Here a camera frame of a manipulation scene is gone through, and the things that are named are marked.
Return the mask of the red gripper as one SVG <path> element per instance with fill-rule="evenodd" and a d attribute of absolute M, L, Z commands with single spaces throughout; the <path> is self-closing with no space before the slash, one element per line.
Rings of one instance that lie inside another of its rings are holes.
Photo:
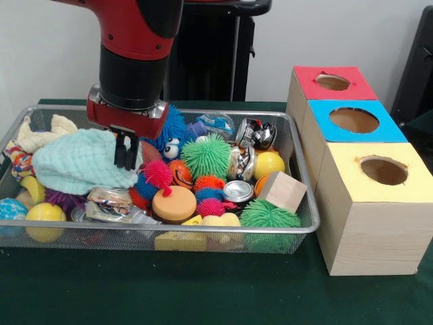
<path fill-rule="evenodd" d="M 139 138 L 156 139 L 162 133 L 169 112 L 168 102 L 158 100 L 149 110 L 127 110 L 108 105 L 100 93 L 100 85 L 94 84 L 87 98 L 89 121 L 109 129 L 120 131 L 116 136 L 114 164 L 130 171 L 136 168 Z"/>

